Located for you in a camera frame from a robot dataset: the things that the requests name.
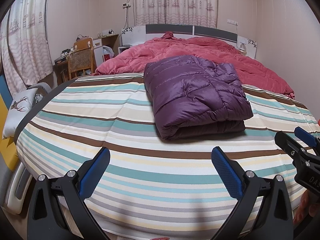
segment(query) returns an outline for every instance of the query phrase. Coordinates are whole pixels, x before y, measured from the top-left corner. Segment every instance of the screw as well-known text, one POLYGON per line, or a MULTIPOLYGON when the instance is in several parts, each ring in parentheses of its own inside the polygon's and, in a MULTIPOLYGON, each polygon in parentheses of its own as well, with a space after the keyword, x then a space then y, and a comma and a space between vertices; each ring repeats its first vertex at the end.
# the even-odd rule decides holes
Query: screw
POLYGON ((40 175, 39 177, 38 177, 38 180, 39 181, 43 181, 45 179, 45 175, 44 174, 42 174, 42 175, 40 175))
POLYGON ((281 175, 276 176, 277 181, 283 181, 283 177, 281 175))
POLYGON ((247 171, 245 173, 249 178, 253 178, 254 177, 254 172, 253 171, 247 171))
POLYGON ((72 178, 75 174, 76 174, 76 171, 71 170, 71 171, 68 171, 67 176, 72 178))

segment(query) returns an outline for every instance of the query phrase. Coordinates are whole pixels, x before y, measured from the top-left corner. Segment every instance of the striped bedsheet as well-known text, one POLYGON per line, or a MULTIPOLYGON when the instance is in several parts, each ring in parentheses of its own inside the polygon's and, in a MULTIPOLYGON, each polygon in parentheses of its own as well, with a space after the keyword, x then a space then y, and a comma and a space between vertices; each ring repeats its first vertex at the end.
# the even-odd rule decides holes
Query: striped bedsheet
POLYGON ((34 177, 52 178, 77 170, 105 146, 110 164, 85 200, 104 230, 132 239, 210 239, 236 204, 211 163, 213 147, 258 176, 281 174, 295 208, 304 189, 274 135, 283 130, 298 140, 293 131, 300 126, 319 136, 320 127, 301 103, 252 86, 243 89, 254 114, 245 131, 164 142, 142 74, 79 78, 25 126, 17 151, 34 177))

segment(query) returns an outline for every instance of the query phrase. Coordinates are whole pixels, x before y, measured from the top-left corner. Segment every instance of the white throw pillow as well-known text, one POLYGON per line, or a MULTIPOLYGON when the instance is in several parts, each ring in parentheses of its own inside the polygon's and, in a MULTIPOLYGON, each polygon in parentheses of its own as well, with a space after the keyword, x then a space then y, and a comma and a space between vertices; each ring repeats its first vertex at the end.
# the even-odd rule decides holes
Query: white throw pillow
POLYGON ((16 94, 12 100, 7 119, 5 120, 2 137, 13 137, 18 124, 31 110, 37 88, 28 89, 16 94))

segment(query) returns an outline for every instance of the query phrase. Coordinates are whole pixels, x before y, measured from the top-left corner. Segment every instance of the window curtain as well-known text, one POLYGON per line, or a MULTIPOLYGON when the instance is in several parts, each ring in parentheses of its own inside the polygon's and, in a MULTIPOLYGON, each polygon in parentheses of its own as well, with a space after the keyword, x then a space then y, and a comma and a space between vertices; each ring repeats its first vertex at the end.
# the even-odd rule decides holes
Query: window curtain
POLYGON ((217 0, 135 0, 135 12, 136 25, 169 23, 216 28, 217 24, 217 0))
POLYGON ((45 6, 46 0, 15 0, 1 22, 1 58, 12 96, 52 72, 45 6))

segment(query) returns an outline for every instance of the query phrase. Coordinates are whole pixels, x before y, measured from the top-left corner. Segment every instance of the pink comforter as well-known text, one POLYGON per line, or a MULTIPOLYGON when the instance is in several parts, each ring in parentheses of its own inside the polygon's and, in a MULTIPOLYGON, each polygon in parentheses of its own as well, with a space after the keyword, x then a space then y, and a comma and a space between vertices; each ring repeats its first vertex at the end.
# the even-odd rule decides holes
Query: pink comforter
POLYGON ((232 63, 242 84, 294 97, 292 88, 284 79, 257 60, 243 56, 224 41, 204 37, 177 39, 170 32, 162 38, 154 38, 125 50, 101 64, 96 72, 103 75, 142 73, 147 63, 178 55, 202 57, 217 64, 232 63))

